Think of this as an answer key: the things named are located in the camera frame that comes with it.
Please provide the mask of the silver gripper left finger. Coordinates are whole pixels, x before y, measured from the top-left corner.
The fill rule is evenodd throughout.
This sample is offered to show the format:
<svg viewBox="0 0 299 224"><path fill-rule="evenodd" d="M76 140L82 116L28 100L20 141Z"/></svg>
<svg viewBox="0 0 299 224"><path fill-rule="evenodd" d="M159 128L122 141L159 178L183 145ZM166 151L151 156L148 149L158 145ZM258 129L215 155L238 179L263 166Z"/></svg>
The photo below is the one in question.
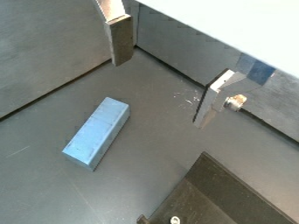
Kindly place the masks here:
<svg viewBox="0 0 299 224"><path fill-rule="evenodd" d="M134 18L122 0L94 0L110 43L111 59L118 67L134 56Z"/></svg>

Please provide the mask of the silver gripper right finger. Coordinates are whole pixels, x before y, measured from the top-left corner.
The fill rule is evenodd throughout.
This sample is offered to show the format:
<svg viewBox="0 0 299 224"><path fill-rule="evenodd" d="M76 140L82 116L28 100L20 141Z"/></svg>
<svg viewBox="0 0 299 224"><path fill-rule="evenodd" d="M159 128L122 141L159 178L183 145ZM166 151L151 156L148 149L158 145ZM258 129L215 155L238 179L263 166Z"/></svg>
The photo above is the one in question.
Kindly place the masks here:
<svg viewBox="0 0 299 224"><path fill-rule="evenodd" d="M237 68L226 69L206 86L193 118L194 125L202 129L225 108L239 111L247 101L245 93L262 88L275 70L263 61L242 53Z"/></svg>

